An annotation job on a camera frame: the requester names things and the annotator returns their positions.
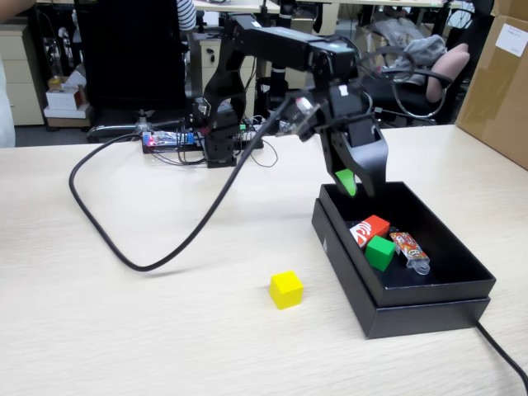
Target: person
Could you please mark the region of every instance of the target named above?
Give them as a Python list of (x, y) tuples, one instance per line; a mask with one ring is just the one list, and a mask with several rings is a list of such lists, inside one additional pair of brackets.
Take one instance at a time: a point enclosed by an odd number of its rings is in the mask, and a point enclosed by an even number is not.
[(196, 8), (192, 0), (176, 0), (180, 31), (189, 31), (196, 26)]
[[(25, 11), (34, 3), (35, 0), (0, 0), (0, 23)], [(15, 147), (15, 125), (7, 98), (6, 74), (0, 55), (0, 148), (2, 147)]]

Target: black box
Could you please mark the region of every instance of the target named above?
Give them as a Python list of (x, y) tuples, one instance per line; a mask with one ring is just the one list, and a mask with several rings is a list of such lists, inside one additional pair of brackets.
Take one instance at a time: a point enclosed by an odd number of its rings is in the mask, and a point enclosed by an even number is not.
[[(409, 232), (431, 273), (397, 255), (385, 272), (371, 267), (349, 230), (371, 215)], [(470, 328), (489, 304), (493, 275), (403, 183), (387, 183), (377, 200), (361, 185), (354, 198), (322, 186), (312, 223), (367, 338)]]

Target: candy wrapper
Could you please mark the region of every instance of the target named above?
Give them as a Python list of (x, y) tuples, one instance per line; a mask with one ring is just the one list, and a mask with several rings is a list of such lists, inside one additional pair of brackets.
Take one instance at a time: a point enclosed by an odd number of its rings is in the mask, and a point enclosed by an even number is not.
[(429, 257), (409, 233), (391, 233), (390, 237), (396, 244), (394, 250), (396, 254), (403, 253), (407, 258), (408, 268), (414, 268), (414, 271), (420, 275), (427, 275), (429, 273), (431, 270), (429, 267)]

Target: yellow cube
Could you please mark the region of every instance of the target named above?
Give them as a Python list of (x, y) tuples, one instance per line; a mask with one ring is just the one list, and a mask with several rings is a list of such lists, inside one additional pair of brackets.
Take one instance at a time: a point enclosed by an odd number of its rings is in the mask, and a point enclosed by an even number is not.
[(303, 299), (303, 284), (293, 271), (271, 277), (270, 296), (278, 309), (300, 304)]

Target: robotic arm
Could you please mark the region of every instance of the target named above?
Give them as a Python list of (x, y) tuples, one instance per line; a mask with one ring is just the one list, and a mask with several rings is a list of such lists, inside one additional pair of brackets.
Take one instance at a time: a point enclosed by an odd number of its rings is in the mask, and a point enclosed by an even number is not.
[[(328, 173), (339, 189), (353, 195), (357, 175), (369, 196), (378, 194), (385, 184), (388, 146), (359, 84), (355, 50), (298, 31), (263, 28), (251, 14), (228, 16), (218, 68), (193, 109), (193, 123), (205, 136), (205, 155), (214, 159), (218, 147), (233, 148), (246, 106), (240, 67), (247, 55), (313, 74), (315, 87), (288, 96), (289, 106), (277, 110), (274, 118), (290, 123), (282, 128), (277, 123), (270, 134), (297, 134), (302, 141), (320, 134)], [(233, 165), (236, 158), (227, 162)]]

